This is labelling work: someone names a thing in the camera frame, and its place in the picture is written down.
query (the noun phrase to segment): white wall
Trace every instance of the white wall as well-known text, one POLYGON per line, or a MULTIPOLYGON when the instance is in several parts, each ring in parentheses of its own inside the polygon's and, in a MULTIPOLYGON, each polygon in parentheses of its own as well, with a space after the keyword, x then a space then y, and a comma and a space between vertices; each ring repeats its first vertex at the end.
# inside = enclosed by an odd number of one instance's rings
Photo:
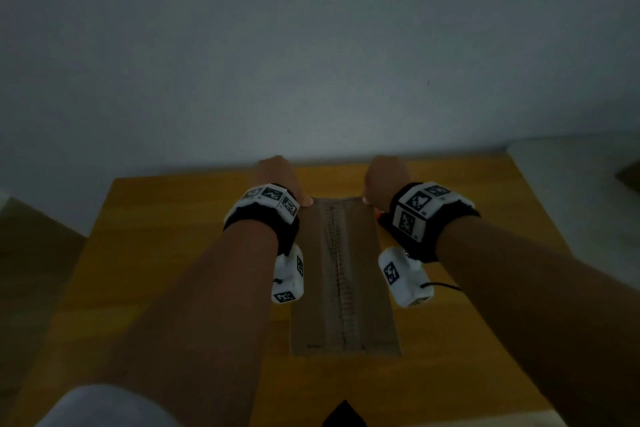
POLYGON ((640 127, 640 0, 1 0, 0 187, 640 127))

